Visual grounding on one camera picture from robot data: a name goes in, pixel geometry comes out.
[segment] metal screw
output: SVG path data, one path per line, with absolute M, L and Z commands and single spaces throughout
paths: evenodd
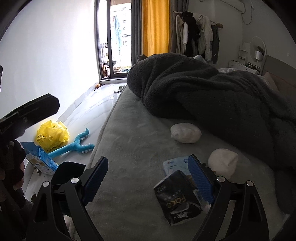
M 225 178 L 222 176 L 217 177 L 217 180 L 218 182 L 221 182 L 221 183 L 225 182 Z
M 44 183 L 42 184 L 42 186 L 44 186 L 45 188 L 48 187 L 48 186 L 49 186 L 49 182 L 48 182 L 48 181 L 44 182 Z
M 251 181 L 247 181 L 247 185 L 248 185 L 249 187 L 252 187 L 252 186 L 254 185 L 254 183 L 251 182 Z
M 74 178 L 71 179 L 71 182 L 72 183 L 77 183 L 77 182 L 79 182 L 79 178 L 74 177 Z

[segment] gray cat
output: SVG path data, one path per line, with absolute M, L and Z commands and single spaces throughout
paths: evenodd
M 138 60 L 137 60 L 137 63 L 140 62 L 141 60 L 144 60 L 146 58 L 148 58 L 146 55 L 137 55 L 138 56 Z

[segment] headboard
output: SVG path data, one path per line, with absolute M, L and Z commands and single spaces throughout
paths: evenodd
M 296 69 L 288 64 L 267 55 L 262 75 L 269 72 L 278 90 L 296 100 Z

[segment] clothes rack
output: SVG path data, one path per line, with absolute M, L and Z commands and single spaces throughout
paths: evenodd
M 210 20 L 212 23 L 214 23 L 218 28 L 223 28 L 223 24 L 220 24 L 220 23 L 216 23 L 212 20 Z

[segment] blue plush toy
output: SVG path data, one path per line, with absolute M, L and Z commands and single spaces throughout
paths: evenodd
M 49 153 L 48 154 L 49 157 L 53 159 L 59 155 L 62 155 L 72 150 L 76 150 L 81 153 L 87 153 L 88 151 L 92 151 L 94 149 L 94 144 L 86 144 L 82 146 L 80 145 L 80 142 L 85 138 L 87 138 L 88 135 L 89 135 L 89 129 L 86 128 L 85 132 L 82 132 L 78 136 L 76 136 L 74 142 Z

